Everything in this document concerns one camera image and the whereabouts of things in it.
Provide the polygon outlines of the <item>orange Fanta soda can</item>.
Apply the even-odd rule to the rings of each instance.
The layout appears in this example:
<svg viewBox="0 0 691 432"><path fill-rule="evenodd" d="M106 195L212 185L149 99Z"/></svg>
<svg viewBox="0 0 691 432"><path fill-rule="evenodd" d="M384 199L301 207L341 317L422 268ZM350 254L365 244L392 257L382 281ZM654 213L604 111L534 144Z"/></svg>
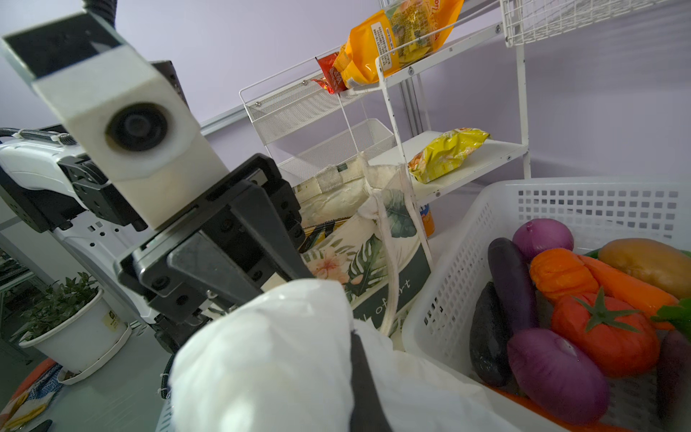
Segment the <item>orange Fanta soda can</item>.
<svg viewBox="0 0 691 432"><path fill-rule="evenodd" d="M426 235L430 237L435 233L435 221L430 209L430 205L425 204L424 206L421 206L419 212Z"/></svg>

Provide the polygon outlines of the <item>yellow-green corn chips bag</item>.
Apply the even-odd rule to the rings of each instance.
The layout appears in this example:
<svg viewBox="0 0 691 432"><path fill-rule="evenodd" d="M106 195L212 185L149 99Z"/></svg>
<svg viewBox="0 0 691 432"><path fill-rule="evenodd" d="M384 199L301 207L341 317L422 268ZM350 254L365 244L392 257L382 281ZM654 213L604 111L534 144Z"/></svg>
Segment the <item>yellow-green corn chips bag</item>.
<svg viewBox="0 0 691 432"><path fill-rule="evenodd" d="M444 132L412 158L408 172L419 183L429 184L458 169L490 136L475 128Z"/></svg>

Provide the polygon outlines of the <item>orange toy pumpkin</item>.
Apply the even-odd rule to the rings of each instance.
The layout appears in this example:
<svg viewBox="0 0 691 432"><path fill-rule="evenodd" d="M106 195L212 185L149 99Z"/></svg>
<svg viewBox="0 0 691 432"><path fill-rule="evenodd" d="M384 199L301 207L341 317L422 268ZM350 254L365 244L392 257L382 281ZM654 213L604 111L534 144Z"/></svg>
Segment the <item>orange toy pumpkin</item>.
<svg viewBox="0 0 691 432"><path fill-rule="evenodd" d="M549 302L565 296L597 293L599 283L577 254L565 248L546 250L531 262L529 274Z"/></svg>

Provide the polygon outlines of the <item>white plastic grocery bag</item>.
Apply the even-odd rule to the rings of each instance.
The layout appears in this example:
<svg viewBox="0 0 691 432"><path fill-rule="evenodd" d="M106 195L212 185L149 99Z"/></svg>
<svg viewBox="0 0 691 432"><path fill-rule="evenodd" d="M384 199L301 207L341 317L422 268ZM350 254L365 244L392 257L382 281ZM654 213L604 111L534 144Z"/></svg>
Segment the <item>white plastic grocery bag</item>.
<svg viewBox="0 0 691 432"><path fill-rule="evenodd" d="M185 343L170 377L175 429L350 431L352 331L392 431L511 430L480 386L397 350L319 279L264 293Z"/></svg>

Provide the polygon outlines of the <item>toy carrot front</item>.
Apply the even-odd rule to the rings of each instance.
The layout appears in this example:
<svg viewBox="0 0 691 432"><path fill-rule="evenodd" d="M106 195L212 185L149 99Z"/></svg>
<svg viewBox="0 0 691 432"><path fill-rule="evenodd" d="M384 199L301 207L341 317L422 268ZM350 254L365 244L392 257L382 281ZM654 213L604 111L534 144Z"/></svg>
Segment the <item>toy carrot front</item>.
<svg viewBox="0 0 691 432"><path fill-rule="evenodd" d="M569 431L577 431L577 432L633 432L630 429L627 428L619 428L616 426L611 426L608 424L604 424L601 422L596 422L592 424L588 424L585 426L579 426L579 425L572 425L570 423L564 422L561 419L558 419L548 413L547 411L543 410L541 407L536 405L533 401L526 397L522 396L517 396L512 393L504 392L500 389L493 388L491 386L486 385L486 388L496 392L497 394L500 394L501 396L510 399L514 403L517 403L518 405L523 406L527 410L531 410L531 412L534 412L535 414L548 419L549 421L552 421L553 423L559 425L562 428L566 428L566 430Z"/></svg>

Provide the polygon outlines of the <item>black yellow Lays chips bag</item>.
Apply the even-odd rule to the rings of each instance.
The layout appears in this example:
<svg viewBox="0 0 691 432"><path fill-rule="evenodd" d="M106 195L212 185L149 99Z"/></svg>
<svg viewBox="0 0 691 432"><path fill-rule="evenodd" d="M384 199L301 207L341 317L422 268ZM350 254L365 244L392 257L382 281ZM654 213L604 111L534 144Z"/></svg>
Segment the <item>black yellow Lays chips bag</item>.
<svg viewBox="0 0 691 432"><path fill-rule="evenodd" d="M299 248L299 252L305 253L327 239L334 231L338 230L349 220L349 217L325 221L323 223L304 229L305 239Z"/></svg>

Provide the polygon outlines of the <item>dark purple toy eggplant right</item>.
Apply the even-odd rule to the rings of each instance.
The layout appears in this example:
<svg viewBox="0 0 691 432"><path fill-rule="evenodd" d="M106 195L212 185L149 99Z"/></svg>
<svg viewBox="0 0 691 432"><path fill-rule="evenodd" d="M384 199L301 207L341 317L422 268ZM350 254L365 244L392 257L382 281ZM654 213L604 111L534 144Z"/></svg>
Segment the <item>dark purple toy eggplant right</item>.
<svg viewBox="0 0 691 432"><path fill-rule="evenodd" d="M656 412L665 430L671 430L685 404L690 386L690 342L678 330L662 340L656 368Z"/></svg>

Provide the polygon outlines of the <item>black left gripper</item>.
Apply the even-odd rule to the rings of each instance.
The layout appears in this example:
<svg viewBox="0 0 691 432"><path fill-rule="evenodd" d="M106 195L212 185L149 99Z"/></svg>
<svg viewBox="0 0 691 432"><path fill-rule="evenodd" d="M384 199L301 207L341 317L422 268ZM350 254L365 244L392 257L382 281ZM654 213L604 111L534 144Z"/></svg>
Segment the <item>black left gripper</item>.
<svg viewBox="0 0 691 432"><path fill-rule="evenodd" d="M251 302L272 275L311 276L300 205L275 162L255 154L115 264L119 282L176 323L207 301Z"/></svg>

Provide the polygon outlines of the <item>brown toy potato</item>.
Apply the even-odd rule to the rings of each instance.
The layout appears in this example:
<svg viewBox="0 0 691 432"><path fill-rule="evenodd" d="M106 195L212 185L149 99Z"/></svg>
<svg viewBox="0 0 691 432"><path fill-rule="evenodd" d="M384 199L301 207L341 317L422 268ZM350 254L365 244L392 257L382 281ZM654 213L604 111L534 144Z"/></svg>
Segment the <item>brown toy potato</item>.
<svg viewBox="0 0 691 432"><path fill-rule="evenodd" d="M599 250L599 260L678 299L690 297L690 257L652 239L617 239Z"/></svg>

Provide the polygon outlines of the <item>red toy tomato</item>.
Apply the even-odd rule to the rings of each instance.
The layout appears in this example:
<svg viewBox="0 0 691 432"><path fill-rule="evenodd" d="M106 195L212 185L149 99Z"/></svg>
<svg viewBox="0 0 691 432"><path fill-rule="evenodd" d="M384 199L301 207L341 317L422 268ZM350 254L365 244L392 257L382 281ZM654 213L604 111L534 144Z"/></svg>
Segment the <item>red toy tomato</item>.
<svg viewBox="0 0 691 432"><path fill-rule="evenodd" d="M651 321L602 291L558 300L551 329L583 351L609 378L645 374L660 358L660 340Z"/></svg>

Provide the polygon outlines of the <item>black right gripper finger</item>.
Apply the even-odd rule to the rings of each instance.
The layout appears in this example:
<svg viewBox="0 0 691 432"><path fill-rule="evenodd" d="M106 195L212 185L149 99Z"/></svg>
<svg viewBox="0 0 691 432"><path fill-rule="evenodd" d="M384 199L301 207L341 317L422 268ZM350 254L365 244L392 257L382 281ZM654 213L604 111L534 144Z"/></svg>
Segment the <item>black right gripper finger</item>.
<svg viewBox="0 0 691 432"><path fill-rule="evenodd" d="M392 432L376 390L361 338L351 332L350 360L352 365L351 389L354 408L351 412L351 432Z"/></svg>

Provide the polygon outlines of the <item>canvas floral tote bag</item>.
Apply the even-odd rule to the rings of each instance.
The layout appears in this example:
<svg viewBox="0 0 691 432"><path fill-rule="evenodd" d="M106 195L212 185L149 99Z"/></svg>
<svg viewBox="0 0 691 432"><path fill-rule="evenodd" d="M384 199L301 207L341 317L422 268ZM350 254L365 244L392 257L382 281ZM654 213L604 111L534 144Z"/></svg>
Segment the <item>canvas floral tote bag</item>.
<svg viewBox="0 0 691 432"><path fill-rule="evenodd" d="M300 253L318 279L340 283L354 317L389 337L401 329L433 260L410 176L363 154L295 185L302 228L349 220Z"/></svg>

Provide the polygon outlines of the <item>toy carrot back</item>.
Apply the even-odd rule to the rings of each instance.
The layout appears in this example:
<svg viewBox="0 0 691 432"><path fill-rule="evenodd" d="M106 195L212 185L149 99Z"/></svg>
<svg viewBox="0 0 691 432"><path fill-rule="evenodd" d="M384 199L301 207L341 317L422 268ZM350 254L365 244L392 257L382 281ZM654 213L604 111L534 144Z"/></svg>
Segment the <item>toy carrot back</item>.
<svg viewBox="0 0 691 432"><path fill-rule="evenodd" d="M664 306L678 306L679 300L662 289L634 278L593 257L577 255L604 289L607 296L626 302L648 319Z"/></svg>

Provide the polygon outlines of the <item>white three-tier shelf rack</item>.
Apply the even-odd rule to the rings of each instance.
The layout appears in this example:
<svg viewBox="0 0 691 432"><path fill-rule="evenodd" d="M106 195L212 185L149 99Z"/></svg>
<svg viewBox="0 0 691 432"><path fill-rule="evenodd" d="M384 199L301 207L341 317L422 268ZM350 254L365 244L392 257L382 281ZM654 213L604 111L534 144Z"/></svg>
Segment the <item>white three-tier shelf rack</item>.
<svg viewBox="0 0 691 432"><path fill-rule="evenodd" d="M375 158L376 162L384 164L408 161L425 147L430 140L436 138L439 133L433 130L428 109L428 99L421 74L430 68L435 68L456 56L476 48L487 41L500 36L507 38L511 33L509 22L501 18L498 23L493 23L476 32L471 32L453 41L449 41L438 51L428 55L424 59L400 70L388 77L378 72L379 81L368 86L360 86L343 92L343 96L361 96L370 93L380 93L386 104L392 132L396 141L399 156L395 157L391 150ZM525 48L518 45L516 53L516 73L518 74L518 113L520 119L520 142L504 142L500 140L487 140L478 152L478 158L472 158L453 173L443 176L429 184L421 184L412 180L417 204L424 206L451 192L469 185L480 177L489 174L514 160L521 160L523 164L523 178L532 177L531 155L529 149L529 129L527 110L527 67L525 66ZM399 133L398 121L395 118L390 89L398 84L403 84L403 100L406 112L412 116L411 134L409 140L402 140Z"/></svg>

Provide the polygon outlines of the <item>purple toy onion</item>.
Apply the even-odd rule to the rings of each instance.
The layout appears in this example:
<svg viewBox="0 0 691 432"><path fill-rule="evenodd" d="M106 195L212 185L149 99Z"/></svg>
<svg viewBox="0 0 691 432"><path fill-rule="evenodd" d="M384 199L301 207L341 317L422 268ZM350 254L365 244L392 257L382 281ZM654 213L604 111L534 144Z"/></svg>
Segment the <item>purple toy onion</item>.
<svg viewBox="0 0 691 432"><path fill-rule="evenodd" d="M528 262L546 250L564 248L572 251L575 245L570 229L552 219L526 222L515 232L512 241Z"/></svg>
<svg viewBox="0 0 691 432"><path fill-rule="evenodd" d="M608 411L608 380L566 338L549 329L526 329L509 340L507 354L519 388L557 419L584 426Z"/></svg>

